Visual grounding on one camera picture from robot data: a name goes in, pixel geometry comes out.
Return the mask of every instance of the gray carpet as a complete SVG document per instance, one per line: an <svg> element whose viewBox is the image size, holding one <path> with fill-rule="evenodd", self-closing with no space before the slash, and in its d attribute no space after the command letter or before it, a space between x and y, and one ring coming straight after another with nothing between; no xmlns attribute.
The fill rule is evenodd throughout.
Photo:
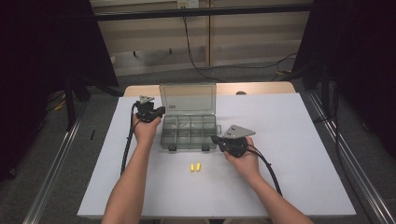
<svg viewBox="0 0 396 224"><path fill-rule="evenodd" d="M264 66L267 64L269 63L250 65ZM270 69L220 68L203 71L203 73L206 76L224 79L227 82L270 81L276 77L276 67ZM193 69L119 77L121 91L130 85L208 81L211 80L202 78ZM292 83L302 95L312 119L317 118L318 114L309 100L308 92L304 91L302 87L302 81L297 79ZM82 118L78 134L67 154L40 223L99 223L98 220L77 217L76 213L105 140L118 99L105 95L99 90L91 89L91 92L92 98L88 102L87 111ZM394 214L396 211L396 190L394 190L396 162L382 148L375 134L364 131L361 124L359 115L341 96L340 131L355 153L361 167L373 181ZM63 141L66 126L65 108L63 107L59 111L51 110L45 117L40 133L20 162L17 177L0 184L1 224L23 222ZM328 131L320 122L316 123L316 128L358 214L353 217L314 218L315 223L370 223L370 220L373 223L379 223L351 174L349 176L352 186L357 190L357 195L347 183L335 154L334 142Z"/></svg>

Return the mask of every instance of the box lid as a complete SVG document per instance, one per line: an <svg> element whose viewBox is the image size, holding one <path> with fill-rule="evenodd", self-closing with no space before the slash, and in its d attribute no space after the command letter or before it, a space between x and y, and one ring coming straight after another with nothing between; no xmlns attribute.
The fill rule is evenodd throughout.
<svg viewBox="0 0 396 224"><path fill-rule="evenodd" d="M162 84L166 115L216 114L216 84Z"/></svg>

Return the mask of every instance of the finger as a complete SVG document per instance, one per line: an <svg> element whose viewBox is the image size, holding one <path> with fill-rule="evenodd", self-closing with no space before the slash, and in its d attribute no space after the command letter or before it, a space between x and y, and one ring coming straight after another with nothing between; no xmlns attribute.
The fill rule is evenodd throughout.
<svg viewBox="0 0 396 224"><path fill-rule="evenodd" d="M253 144L253 139L252 139L251 137L246 137L246 139L247 139L247 143L248 143L249 145L254 146L254 144Z"/></svg>
<svg viewBox="0 0 396 224"><path fill-rule="evenodd" d="M155 126L158 126L158 125L161 123L161 118L160 118L160 117L157 117L157 118L155 118L151 123L154 123Z"/></svg>
<svg viewBox="0 0 396 224"><path fill-rule="evenodd" d="M230 155L230 153L228 153L227 151L224 151L223 154L224 154L225 159L227 159L227 161L229 161L229 162L233 162L233 160L235 159L235 157Z"/></svg>

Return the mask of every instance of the forearm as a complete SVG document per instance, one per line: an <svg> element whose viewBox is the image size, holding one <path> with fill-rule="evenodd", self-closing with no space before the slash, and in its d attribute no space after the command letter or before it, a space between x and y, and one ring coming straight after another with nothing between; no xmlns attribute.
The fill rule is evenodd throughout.
<svg viewBox="0 0 396 224"><path fill-rule="evenodd" d="M138 223L145 195L149 150L152 142L139 143L110 194L102 223Z"/></svg>
<svg viewBox="0 0 396 224"><path fill-rule="evenodd" d="M248 183L260 198L274 223L313 223L306 215L280 196L261 176L251 178Z"/></svg>

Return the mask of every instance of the metal bracket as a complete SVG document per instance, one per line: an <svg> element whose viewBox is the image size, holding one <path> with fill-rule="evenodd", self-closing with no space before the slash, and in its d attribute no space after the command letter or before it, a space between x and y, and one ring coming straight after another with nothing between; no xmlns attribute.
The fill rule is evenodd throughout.
<svg viewBox="0 0 396 224"><path fill-rule="evenodd" d="M256 132L253 132L249 129L242 128L236 125L231 125L231 127L225 132L224 138L230 138L230 139L237 139L241 137L246 137L249 135L253 135Z"/></svg>
<svg viewBox="0 0 396 224"><path fill-rule="evenodd" d="M143 95L140 96L140 104L141 104L141 105L143 105L143 104L145 104L145 103L147 103L147 102L150 102L150 101L152 101L152 100L154 100L154 97L151 97L151 96L143 96Z"/></svg>

